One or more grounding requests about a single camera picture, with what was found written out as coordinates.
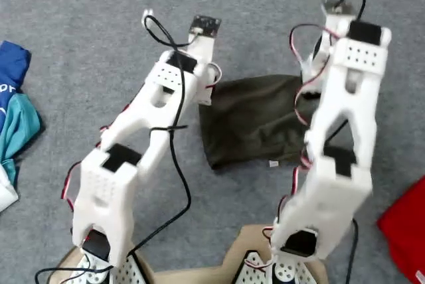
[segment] blue cloth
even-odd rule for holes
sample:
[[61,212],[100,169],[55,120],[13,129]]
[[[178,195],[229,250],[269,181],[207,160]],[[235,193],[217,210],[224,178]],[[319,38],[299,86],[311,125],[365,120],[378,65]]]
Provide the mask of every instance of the blue cloth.
[[25,94],[15,94],[9,100],[7,115],[0,134],[0,161],[12,185],[16,168],[13,155],[40,130],[39,115]]
[[0,130],[9,100],[21,87],[30,61],[31,53],[19,45],[6,40],[0,45]]

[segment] white cloth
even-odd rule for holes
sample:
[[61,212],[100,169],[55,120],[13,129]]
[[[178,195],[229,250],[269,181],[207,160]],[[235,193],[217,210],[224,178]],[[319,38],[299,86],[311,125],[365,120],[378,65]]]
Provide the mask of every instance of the white cloth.
[[5,169],[0,165],[0,212],[18,200],[18,194],[7,178]]

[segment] gray felt surface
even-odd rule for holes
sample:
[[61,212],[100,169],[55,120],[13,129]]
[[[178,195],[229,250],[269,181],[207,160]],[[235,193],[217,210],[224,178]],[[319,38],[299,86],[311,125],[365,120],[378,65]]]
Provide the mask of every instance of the gray felt surface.
[[[224,80],[234,80],[297,74],[287,34],[296,23],[322,23],[320,1],[0,0],[0,38],[32,52],[24,90],[47,127],[21,156],[20,201],[0,215],[0,283],[31,283],[36,270],[56,265],[71,248],[72,215],[59,200],[64,175],[91,150],[99,126],[136,93],[164,50],[141,28],[144,8],[153,7],[181,41],[194,14],[222,18],[214,60]],[[393,41],[377,108],[375,193],[357,214],[360,241],[352,283],[407,283],[389,259],[376,221],[425,172],[424,17],[424,0],[368,0],[364,18],[390,27]],[[304,35],[297,41],[308,45],[307,53],[317,33]],[[265,161],[253,161],[212,172],[195,106],[181,123],[190,126],[176,134],[176,146],[193,207],[144,248],[156,270],[219,264],[240,227],[271,222],[279,198],[290,189],[290,164],[269,169]],[[344,132],[340,142],[348,136]],[[146,137],[132,140],[143,145]],[[184,204],[168,153],[138,190],[135,241]],[[329,256],[331,283],[344,281],[350,245],[348,234]]]

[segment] white label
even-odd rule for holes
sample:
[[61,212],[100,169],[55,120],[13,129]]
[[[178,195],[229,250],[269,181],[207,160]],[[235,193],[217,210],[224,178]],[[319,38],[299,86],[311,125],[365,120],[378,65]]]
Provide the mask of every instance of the white label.
[[270,168],[278,167],[278,166],[279,166],[279,161],[276,161],[276,160],[269,160],[269,161],[268,161],[268,166],[269,166]]
[[419,270],[416,271],[415,276],[418,279],[418,281],[420,282],[420,284],[425,284],[425,275],[423,275],[421,271],[419,271]]

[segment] teal fabric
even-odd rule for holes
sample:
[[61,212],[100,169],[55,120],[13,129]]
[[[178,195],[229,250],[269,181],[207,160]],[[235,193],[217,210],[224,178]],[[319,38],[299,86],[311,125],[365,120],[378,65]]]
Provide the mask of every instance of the teal fabric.
[[13,155],[40,130],[39,115],[25,94],[15,94],[9,100],[6,120],[0,134],[0,161],[12,185],[16,168]]

